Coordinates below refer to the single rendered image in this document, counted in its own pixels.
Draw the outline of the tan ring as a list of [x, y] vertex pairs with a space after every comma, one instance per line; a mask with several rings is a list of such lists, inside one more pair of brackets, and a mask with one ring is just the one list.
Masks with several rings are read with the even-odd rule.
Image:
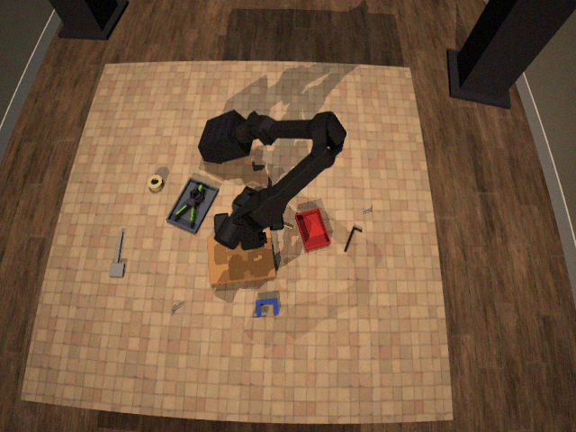
[[[156, 181], [158, 181], [157, 184], [154, 184]], [[161, 178], [160, 175], [152, 175], [149, 179], [148, 179], [148, 186], [153, 190], [153, 191], [159, 191], [164, 187], [164, 181]]]

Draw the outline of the red tray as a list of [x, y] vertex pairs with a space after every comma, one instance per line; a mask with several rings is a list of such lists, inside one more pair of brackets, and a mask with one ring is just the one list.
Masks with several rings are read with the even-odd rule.
[[297, 213], [295, 219], [306, 251], [330, 244], [331, 241], [320, 208]]

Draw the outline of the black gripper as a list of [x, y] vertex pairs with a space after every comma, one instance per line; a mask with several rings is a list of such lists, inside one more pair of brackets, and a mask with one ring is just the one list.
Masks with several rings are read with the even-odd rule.
[[[213, 219], [214, 219], [214, 232], [215, 234], [217, 233], [218, 229], [220, 228], [223, 220], [225, 219], [226, 216], [229, 216], [229, 214], [226, 213], [219, 213], [219, 214], [215, 214]], [[270, 227], [270, 230], [282, 230], [284, 228], [284, 218], [283, 215], [279, 218], [279, 220]]]

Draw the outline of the blue c-shaped clamp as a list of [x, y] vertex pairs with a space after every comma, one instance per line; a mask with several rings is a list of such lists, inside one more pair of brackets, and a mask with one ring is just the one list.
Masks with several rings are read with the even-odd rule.
[[263, 300], [256, 300], [256, 313], [253, 313], [253, 317], [267, 315], [267, 312], [261, 312], [261, 304], [268, 304], [268, 303], [274, 304], [274, 315], [279, 314], [277, 298], [263, 299]]

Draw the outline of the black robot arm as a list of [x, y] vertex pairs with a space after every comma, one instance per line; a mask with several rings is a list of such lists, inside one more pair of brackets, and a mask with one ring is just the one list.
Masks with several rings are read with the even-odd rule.
[[284, 214], [287, 203], [324, 169], [333, 166], [346, 135], [333, 112], [317, 113], [311, 120], [276, 121], [253, 111], [245, 121], [237, 119], [232, 136], [245, 146], [256, 139], [264, 146], [272, 146], [276, 139], [306, 139], [312, 140], [312, 148], [274, 186], [259, 192], [246, 186], [234, 199], [233, 212], [226, 216], [213, 239], [232, 250], [239, 242], [243, 250], [264, 247], [267, 239], [262, 230], [274, 225]]

